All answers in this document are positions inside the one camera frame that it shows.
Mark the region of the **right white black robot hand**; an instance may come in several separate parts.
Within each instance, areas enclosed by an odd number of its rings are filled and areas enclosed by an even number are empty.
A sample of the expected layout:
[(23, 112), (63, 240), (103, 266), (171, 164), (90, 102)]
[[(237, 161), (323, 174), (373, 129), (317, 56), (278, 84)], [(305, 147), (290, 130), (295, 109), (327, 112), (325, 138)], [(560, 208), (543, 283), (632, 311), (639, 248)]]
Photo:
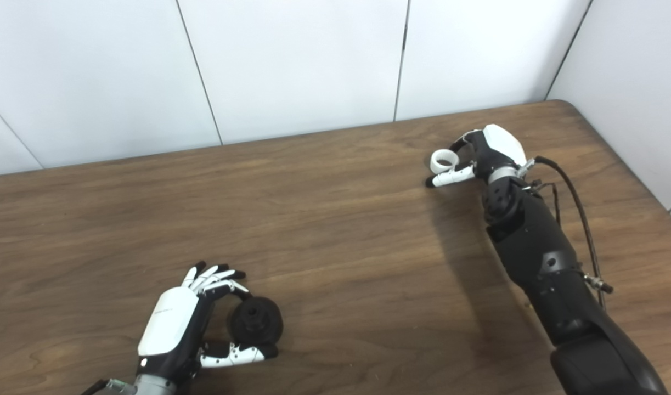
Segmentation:
[(431, 177), (425, 187), (439, 188), (473, 178), (490, 185), (502, 178), (525, 178), (535, 160), (526, 157), (521, 143), (494, 123), (461, 135), (448, 149), (431, 154)]

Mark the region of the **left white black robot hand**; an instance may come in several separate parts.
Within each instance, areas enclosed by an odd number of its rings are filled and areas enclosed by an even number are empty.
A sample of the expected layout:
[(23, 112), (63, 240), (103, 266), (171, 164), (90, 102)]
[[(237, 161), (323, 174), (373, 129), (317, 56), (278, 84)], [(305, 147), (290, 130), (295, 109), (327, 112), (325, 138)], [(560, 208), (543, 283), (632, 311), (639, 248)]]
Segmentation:
[[(137, 348), (137, 394), (176, 394), (203, 369), (263, 362), (278, 356), (284, 323), (278, 305), (253, 295), (228, 265), (198, 262), (180, 285), (160, 295)], [(240, 302), (228, 315), (230, 340), (205, 339), (215, 304), (228, 295)]]

